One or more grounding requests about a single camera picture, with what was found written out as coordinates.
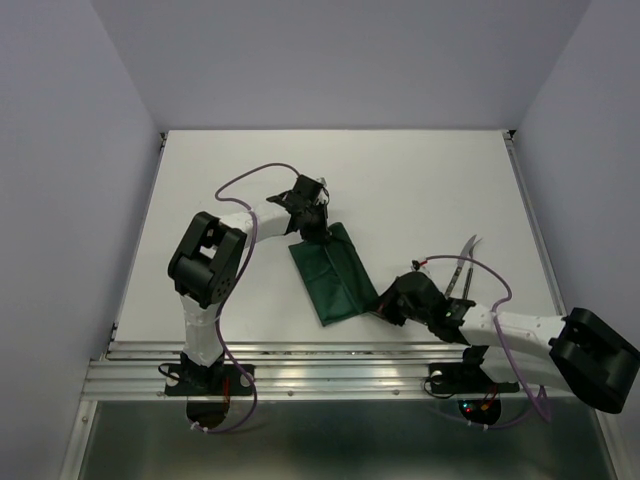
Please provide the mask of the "dark green cloth napkin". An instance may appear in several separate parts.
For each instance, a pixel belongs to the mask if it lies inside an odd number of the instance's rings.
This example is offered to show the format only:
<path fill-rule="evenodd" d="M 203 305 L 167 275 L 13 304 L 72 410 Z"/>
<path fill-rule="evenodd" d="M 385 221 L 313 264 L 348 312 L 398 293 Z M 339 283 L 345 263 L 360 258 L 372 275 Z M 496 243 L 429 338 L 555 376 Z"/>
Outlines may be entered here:
<path fill-rule="evenodd" d="M 323 327 L 366 313 L 379 297 L 344 224 L 331 224 L 329 234 L 326 243 L 289 247 Z"/>

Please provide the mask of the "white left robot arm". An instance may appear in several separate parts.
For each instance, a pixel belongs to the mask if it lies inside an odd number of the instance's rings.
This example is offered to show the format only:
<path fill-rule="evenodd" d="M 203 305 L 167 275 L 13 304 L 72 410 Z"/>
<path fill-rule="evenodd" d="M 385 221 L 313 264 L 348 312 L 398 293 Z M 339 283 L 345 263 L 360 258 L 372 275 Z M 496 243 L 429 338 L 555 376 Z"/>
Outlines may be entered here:
<path fill-rule="evenodd" d="M 168 265 L 183 307 L 186 340 L 181 363 L 199 393 L 215 392 L 222 382 L 224 347 L 217 333 L 220 308 L 246 269 L 256 244 L 298 233 L 304 240 L 329 238 L 329 194 L 323 179 L 305 175 L 294 186 L 238 213 L 197 213 Z"/>

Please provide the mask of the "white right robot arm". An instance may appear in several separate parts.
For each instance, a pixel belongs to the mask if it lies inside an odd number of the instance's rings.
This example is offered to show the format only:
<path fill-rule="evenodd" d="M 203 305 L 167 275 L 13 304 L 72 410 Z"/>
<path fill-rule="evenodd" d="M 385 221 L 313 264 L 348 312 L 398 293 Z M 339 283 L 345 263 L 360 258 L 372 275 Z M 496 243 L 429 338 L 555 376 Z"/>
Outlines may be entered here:
<path fill-rule="evenodd" d="M 639 373 L 638 349 L 584 308 L 566 316 L 494 314 L 472 300 L 446 297 L 427 275 L 412 271 L 367 310 L 392 325 L 417 322 L 463 346 L 460 361 L 430 366 L 438 395 L 515 393 L 534 384 L 618 414 Z"/>

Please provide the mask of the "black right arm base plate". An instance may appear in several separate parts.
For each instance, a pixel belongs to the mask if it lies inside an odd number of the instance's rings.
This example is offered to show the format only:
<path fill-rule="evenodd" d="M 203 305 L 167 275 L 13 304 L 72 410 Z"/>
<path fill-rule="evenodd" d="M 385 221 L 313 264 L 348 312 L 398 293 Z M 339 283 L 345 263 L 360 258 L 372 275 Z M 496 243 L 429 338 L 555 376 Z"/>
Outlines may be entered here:
<path fill-rule="evenodd" d="M 517 382 L 496 382 L 481 369 L 487 347 L 468 347 L 458 362 L 431 363 L 428 379 L 431 392 L 439 396 L 461 394 L 517 393 Z"/>

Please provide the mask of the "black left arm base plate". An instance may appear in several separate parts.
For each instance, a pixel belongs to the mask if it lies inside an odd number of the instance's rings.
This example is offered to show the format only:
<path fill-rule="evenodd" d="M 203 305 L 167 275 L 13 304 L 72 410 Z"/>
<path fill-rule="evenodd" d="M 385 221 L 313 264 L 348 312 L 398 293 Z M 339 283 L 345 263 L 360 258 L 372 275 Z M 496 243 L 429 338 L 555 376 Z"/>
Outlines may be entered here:
<path fill-rule="evenodd" d="M 195 363 L 185 353 L 178 363 L 163 362 L 157 367 L 165 379 L 164 394 L 170 397 L 249 397 L 254 387 L 236 366 L 219 356 L 211 366 Z"/>

